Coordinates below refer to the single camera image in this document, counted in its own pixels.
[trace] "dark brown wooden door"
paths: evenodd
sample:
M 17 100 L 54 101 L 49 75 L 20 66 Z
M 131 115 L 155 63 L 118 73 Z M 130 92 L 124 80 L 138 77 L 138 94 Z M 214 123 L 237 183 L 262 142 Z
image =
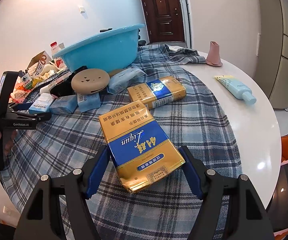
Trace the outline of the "dark brown wooden door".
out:
M 184 40 L 180 0 L 142 0 L 150 43 Z

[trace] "door frame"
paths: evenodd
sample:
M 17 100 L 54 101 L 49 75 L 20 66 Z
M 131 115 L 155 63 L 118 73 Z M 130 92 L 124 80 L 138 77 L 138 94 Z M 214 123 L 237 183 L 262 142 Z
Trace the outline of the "door frame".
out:
M 143 14 L 145 17 L 146 28 L 147 28 L 147 14 L 145 11 L 145 4 L 144 1 L 141 0 Z M 184 29 L 184 42 L 187 44 L 188 48 L 192 48 L 192 31 L 191 31 L 191 20 L 190 20 L 190 11 L 189 11 L 189 0 L 179 0 L 182 12 L 182 21 L 183 21 L 183 29 Z M 147 28 L 148 39 L 150 42 L 150 33 Z

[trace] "tube cap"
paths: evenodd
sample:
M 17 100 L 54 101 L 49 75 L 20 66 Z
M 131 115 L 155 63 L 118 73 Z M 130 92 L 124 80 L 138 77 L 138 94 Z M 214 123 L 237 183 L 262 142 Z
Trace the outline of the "tube cap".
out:
M 242 98 L 247 105 L 252 105 L 256 102 L 256 98 L 250 92 L 244 92 Z

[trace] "gold cigarette pack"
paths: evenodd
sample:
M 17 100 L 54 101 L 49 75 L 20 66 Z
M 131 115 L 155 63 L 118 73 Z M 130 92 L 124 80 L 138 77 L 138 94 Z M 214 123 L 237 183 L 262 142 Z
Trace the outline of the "gold cigarette pack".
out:
M 141 100 L 148 109 L 165 105 L 186 96 L 185 87 L 172 76 L 132 86 L 127 91 L 132 102 Z
M 117 174 L 129 192 L 148 187 L 185 163 L 140 100 L 99 119 Z

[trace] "blue label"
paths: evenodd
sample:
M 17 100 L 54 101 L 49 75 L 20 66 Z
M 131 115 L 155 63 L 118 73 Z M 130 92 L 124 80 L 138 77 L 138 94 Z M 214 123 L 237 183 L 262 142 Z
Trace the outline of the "blue label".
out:
M 147 168 L 148 166 L 152 165 L 153 163 L 156 163 L 157 161 L 161 160 L 162 158 L 164 158 L 164 154 L 163 153 L 161 153 L 158 156 L 156 156 L 155 158 L 143 163 L 141 166 L 138 166 L 137 170 L 141 171 L 141 170 Z
M 148 152 L 168 137 L 154 120 L 108 143 L 116 167 Z
M 159 80 L 156 79 L 146 83 L 157 99 L 166 98 L 172 95 L 170 90 Z

